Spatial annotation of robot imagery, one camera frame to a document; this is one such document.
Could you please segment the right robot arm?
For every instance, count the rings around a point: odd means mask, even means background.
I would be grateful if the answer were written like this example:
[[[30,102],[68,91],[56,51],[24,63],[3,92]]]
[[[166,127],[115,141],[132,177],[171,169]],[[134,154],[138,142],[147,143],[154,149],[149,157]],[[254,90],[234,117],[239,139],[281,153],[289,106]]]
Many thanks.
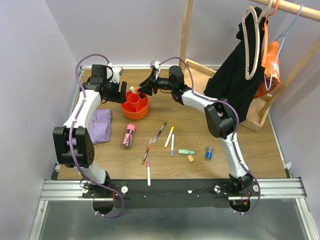
[[[169,68],[167,78],[159,77],[161,66],[158,61],[153,61],[150,68],[151,74],[139,84],[138,91],[152,96],[158,90],[168,90],[177,103],[204,113],[209,132],[220,141],[224,150],[232,194],[241,196],[249,188],[256,188],[260,194],[260,184],[246,165],[238,144],[239,117],[235,109],[225,99],[206,97],[186,85],[182,68],[177,65]]]

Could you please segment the red pen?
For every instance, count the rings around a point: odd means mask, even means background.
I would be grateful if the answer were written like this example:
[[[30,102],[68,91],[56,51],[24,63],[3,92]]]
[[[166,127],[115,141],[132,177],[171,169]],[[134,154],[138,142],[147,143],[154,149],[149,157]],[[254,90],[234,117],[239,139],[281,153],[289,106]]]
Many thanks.
[[[149,153],[149,151],[150,151],[150,148],[151,148],[152,143],[153,143],[153,139],[150,139],[150,141],[149,141],[149,143],[148,143],[148,146],[147,146],[147,149],[146,149],[145,154],[144,154],[143,159],[142,159],[142,163],[141,163],[142,165],[145,164],[145,161],[146,161],[146,159],[147,159],[147,156],[148,156],[148,153]]]

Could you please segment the blue capped white marker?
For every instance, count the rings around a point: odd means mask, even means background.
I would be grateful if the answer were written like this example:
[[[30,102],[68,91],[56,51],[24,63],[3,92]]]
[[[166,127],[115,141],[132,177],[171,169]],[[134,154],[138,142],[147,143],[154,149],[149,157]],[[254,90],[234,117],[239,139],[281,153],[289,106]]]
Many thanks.
[[[170,156],[174,156],[174,148],[175,148],[175,134],[172,133],[171,135],[171,147],[170,147]]]

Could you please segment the mint green highlighter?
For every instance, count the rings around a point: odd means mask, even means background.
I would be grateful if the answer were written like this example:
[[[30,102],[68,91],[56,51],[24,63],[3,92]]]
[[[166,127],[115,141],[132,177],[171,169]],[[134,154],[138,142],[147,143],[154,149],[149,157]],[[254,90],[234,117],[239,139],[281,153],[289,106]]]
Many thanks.
[[[129,90],[133,93],[133,94],[137,94],[137,92],[135,91],[135,87],[131,86],[129,88]]]

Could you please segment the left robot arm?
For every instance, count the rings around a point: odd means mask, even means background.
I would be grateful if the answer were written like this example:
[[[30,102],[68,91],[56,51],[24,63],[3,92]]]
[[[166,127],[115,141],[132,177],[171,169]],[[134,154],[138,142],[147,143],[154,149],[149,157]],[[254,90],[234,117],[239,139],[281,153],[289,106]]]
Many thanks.
[[[111,64],[94,64],[86,82],[80,83],[78,102],[63,126],[55,127],[53,142],[57,162],[75,168],[101,198],[111,191],[109,174],[95,161],[95,149],[89,135],[89,125],[101,102],[123,104],[127,83],[120,81],[123,68]]]

